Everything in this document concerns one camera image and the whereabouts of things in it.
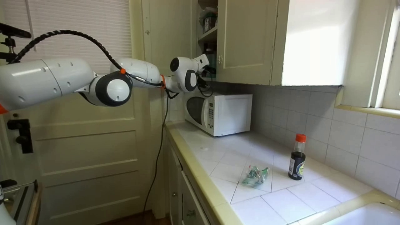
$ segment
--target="kitchen counter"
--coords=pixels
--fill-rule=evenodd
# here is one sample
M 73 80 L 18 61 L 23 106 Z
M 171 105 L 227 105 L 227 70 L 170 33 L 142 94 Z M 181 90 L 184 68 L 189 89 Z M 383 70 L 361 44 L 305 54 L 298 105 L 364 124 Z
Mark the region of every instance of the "kitchen counter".
M 364 204 L 365 196 L 375 202 L 385 196 L 399 206 L 398 200 L 310 157 L 303 179 L 290 179 L 291 149 L 257 133 L 211 137 L 186 121 L 169 122 L 167 130 L 221 224 L 315 224 L 323 215 L 336 218 Z M 262 185 L 242 184 L 249 166 L 270 168 Z

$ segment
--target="wooden floor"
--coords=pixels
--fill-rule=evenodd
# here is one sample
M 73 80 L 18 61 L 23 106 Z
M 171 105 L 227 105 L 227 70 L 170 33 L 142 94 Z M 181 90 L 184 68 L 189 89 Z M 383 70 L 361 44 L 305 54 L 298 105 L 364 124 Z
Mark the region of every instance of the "wooden floor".
M 170 220 L 168 218 L 155 219 L 153 214 L 148 211 L 144 216 L 144 222 L 142 223 L 142 215 L 133 215 L 130 217 L 125 217 L 111 221 L 108 223 L 103 223 L 101 225 L 170 225 Z

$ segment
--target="microwave window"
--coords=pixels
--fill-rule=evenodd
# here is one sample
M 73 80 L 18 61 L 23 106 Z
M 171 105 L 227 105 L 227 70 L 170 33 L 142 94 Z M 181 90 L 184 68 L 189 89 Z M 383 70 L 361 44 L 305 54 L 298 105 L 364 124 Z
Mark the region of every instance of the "microwave window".
M 202 125 L 201 115 L 203 111 L 203 103 L 204 98 L 201 97 L 192 97 L 186 102 L 186 108 L 189 115 L 194 119 L 194 121 L 198 122 L 200 125 Z

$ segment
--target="window sill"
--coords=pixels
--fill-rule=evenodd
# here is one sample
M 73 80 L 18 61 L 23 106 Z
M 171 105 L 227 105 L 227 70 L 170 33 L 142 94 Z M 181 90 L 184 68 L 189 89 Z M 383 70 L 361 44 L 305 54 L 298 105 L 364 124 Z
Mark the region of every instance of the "window sill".
M 400 119 L 400 110 L 396 110 L 396 109 L 363 108 L 363 107 L 355 107 L 355 106 L 350 106 L 350 105 L 338 105 L 335 108 Z

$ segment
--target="white robot arm segment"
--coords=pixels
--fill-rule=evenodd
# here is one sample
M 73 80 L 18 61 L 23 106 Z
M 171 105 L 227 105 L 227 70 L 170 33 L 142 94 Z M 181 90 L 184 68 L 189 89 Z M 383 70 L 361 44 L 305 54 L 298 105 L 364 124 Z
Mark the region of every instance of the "white robot arm segment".
M 163 83 L 176 93 L 193 91 L 197 84 L 195 74 L 209 64 L 205 55 L 195 59 L 177 57 L 171 62 L 174 76 L 163 78 L 151 63 L 131 58 L 116 61 L 129 74 L 151 83 Z M 121 74 L 113 65 L 110 71 L 106 75 L 96 74 L 79 58 L 40 59 L 0 66 L 0 114 L 74 92 L 94 105 L 120 106 L 129 100 L 132 87 L 157 87 Z

